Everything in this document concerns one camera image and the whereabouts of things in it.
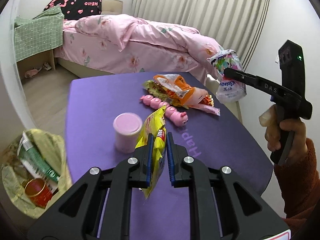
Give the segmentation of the person right hand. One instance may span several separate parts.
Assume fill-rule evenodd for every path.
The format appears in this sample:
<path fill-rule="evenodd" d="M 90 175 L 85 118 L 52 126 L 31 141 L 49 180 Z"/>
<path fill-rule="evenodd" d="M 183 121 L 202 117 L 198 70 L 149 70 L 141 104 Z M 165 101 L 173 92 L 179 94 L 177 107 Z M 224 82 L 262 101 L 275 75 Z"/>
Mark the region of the person right hand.
<path fill-rule="evenodd" d="M 294 132 L 295 136 L 285 163 L 286 165 L 292 165 L 304 158 L 308 152 L 306 125 L 300 119 L 286 119 L 280 123 L 277 123 L 277 119 L 276 105 L 271 106 L 259 116 L 260 125 L 266 127 L 265 139 L 267 141 L 267 148 L 272 152 L 279 150 L 281 148 L 280 132 Z"/>

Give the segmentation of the red fuzzy sleeve forearm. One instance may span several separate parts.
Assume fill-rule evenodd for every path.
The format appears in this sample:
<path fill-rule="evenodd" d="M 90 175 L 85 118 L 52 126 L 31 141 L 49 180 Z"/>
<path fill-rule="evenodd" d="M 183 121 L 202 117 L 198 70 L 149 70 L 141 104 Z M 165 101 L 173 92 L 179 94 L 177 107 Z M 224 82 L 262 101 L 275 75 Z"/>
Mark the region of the red fuzzy sleeve forearm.
<path fill-rule="evenodd" d="M 275 165 L 281 196 L 284 200 L 285 223 L 297 233 L 306 223 L 319 201 L 319 173 L 314 144 L 306 140 L 306 155 L 292 165 Z"/>

